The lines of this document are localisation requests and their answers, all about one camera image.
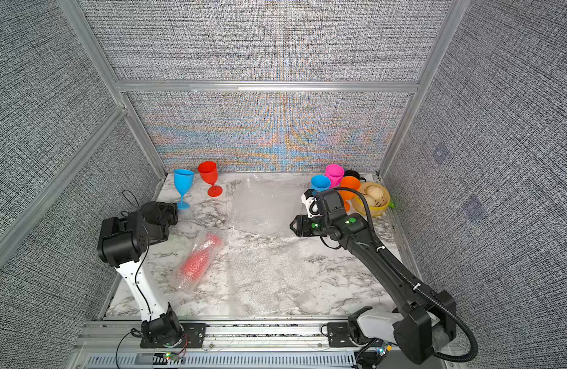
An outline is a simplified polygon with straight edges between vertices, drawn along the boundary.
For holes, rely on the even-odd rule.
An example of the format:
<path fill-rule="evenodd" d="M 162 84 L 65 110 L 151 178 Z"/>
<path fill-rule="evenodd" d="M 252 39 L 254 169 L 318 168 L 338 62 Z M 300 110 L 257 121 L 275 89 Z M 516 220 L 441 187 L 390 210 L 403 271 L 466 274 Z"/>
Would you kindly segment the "blue wine glass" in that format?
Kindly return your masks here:
<path fill-rule="evenodd" d="M 179 210 L 186 210 L 190 207 L 184 200 L 184 197 L 191 189 L 193 182 L 194 173 L 192 171 L 186 169 L 176 169 L 174 171 L 174 186 L 180 195 L 180 201 L 177 203 Z"/>
<path fill-rule="evenodd" d="M 326 175 L 315 175 L 310 180 L 310 188 L 315 192 L 323 192 L 331 187 L 331 180 Z"/>

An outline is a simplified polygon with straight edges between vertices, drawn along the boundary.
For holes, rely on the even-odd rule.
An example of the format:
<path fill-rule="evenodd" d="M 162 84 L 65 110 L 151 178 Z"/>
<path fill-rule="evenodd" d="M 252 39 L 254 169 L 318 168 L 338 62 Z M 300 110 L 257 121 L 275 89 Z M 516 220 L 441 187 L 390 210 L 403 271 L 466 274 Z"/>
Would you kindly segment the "clear bubble wrap sheet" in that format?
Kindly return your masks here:
<path fill-rule="evenodd" d="M 228 224 L 241 232 L 265 237 L 289 238 L 289 224 L 306 212 L 301 196 L 307 190 L 302 179 L 268 179 L 251 175 L 234 193 Z"/>

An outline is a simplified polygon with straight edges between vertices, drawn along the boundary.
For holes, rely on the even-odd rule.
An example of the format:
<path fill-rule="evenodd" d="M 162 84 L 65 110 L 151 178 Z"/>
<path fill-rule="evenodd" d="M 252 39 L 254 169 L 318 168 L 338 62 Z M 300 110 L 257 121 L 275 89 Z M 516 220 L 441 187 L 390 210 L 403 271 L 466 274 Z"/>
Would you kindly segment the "red plastic wine glass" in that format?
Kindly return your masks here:
<path fill-rule="evenodd" d="M 222 195 L 222 187 L 216 185 L 219 177 L 217 164 L 213 161 L 205 161 L 198 166 L 197 170 L 200 174 L 201 179 L 210 185 L 207 194 L 213 198 Z"/>

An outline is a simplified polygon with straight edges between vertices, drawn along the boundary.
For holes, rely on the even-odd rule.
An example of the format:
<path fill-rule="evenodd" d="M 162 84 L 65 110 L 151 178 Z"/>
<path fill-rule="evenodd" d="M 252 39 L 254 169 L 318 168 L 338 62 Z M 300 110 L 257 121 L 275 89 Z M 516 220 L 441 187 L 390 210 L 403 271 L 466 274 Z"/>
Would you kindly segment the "pink plastic wine glass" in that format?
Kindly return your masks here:
<path fill-rule="evenodd" d="M 341 165 L 328 165 L 325 170 L 325 176 L 330 181 L 330 188 L 340 185 L 341 180 L 345 176 L 345 170 Z"/>

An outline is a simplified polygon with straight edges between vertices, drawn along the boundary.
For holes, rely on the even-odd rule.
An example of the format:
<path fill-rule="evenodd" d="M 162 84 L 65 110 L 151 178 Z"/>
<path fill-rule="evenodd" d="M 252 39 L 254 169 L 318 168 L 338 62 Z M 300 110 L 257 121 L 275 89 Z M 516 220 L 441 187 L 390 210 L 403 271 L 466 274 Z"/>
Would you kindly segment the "orange wine glass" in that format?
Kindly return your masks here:
<path fill-rule="evenodd" d="M 341 179 L 340 182 L 340 187 L 341 188 L 350 188 L 354 191 L 360 190 L 361 187 L 361 181 L 354 177 L 354 176 L 345 176 Z M 348 191 L 340 191 L 340 196 L 343 199 L 343 205 L 345 208 L 346 212 L 349 212 L 349 210 L 351 209 L 351 205 L 349 204 L 349 201 L 354 198 L 356 196 L 355 193 L 353 192 L 348 192 Z"/>

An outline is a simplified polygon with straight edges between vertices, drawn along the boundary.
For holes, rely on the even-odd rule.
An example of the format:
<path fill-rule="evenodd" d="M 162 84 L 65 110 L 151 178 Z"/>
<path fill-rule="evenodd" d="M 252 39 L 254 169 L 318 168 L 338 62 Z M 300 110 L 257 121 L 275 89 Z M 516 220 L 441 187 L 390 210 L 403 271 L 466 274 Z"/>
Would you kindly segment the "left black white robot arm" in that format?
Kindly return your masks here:
<path fill-rule="evenodd" d="M 150 201 L 123 218 L 106 218 L 100 226 L 98 256 L 126 282 L 137 303 L 146 346 L 175 347 L 183 343 L 177 314 L 146 267 L 151 246 L 167 241 L 170 227 L 177 223 L 177 204 Z"/>

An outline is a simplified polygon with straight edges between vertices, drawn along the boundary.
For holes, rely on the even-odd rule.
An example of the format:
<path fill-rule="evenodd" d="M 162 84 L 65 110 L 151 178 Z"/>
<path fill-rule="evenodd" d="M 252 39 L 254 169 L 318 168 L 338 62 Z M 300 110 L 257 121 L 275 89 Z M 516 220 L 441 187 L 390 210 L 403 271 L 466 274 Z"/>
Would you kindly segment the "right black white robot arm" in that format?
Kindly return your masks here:
<path fill-rule="evenodd" d="M 386 289 L 397 311 L 386 313 L 366 306 L 347 319 L 354 344 L 371 347 L 379 341 L 397 344 L 415 364 L 435 356 L 463 362 L 467 355 L 453 356 L 441 350 L 453 341 L 463 323 L 456 315 L 453 297 L 436 293 L 413 275 L 371 232 L 371 223 L 354 213 L 331 221 L 324 216 L 297 215 L 289 228 L 299 237 L 327 236 L 361 261 Z"/>

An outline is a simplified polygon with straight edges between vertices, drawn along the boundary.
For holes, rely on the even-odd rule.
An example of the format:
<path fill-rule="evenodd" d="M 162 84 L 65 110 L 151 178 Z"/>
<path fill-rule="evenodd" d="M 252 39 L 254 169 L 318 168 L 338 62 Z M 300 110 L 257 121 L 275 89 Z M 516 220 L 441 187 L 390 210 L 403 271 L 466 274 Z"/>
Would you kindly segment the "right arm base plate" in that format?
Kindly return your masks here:
<path fill-rule="evenodd" d="M 326 323 L 323 333 L 332 348 L 365 347 L 372 341 L 372 338 L 358 334 L 346 321 Z"/>

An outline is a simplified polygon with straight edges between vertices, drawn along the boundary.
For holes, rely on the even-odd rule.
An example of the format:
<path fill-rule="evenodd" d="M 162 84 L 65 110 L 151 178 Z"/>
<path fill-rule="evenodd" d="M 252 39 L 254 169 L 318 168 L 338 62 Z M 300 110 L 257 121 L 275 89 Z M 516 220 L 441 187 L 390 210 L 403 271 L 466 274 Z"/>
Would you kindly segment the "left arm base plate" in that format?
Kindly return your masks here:
<path fill-rule="evenodd" d="M 169 328 L 166 333 L 145 334 L 140 348 L 202 348 L 206 330 L 205 323 L 181 323 L 177 330 Z"/>

